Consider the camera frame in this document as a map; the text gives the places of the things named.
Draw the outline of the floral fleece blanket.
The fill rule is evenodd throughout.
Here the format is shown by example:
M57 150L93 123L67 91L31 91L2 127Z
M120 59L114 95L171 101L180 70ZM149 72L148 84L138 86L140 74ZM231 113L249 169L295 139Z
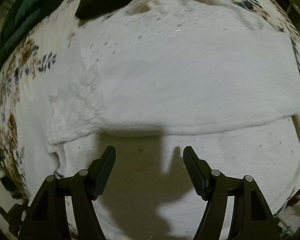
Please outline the floral fleece blanket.
M210 5L229 3L262 17L274 28L285 26L300 54L300 35L274 0L196 1ZM64 0L29 31L3 64L0 72L0 150L6 170L24 199L34 199L46 176L53 174L62 178L76 173L62 173L63 145L49 141L49 91L60 46L69 46L88 22L107 20L133 2L89 20L80 20L75 16L80 0Z

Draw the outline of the dark green velvet pillow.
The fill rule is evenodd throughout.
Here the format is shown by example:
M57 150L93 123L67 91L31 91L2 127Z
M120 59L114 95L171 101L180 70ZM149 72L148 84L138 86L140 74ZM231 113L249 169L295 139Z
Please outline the dark green velvet pillow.
M0 72L12 51L29 31L50 15L64 0L16 0L0 33Z

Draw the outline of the white knitted sweater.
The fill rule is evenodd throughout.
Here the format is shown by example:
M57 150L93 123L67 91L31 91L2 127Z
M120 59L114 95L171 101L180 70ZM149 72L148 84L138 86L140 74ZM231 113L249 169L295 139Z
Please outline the white knitted sweater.
M60 46L49 141L63 145L64 175L116 148L95 203L107 239L190 239L205 203L188 145L228 176L252 175L272 212L300 187L299 69L288 29L238 6L134 0Z

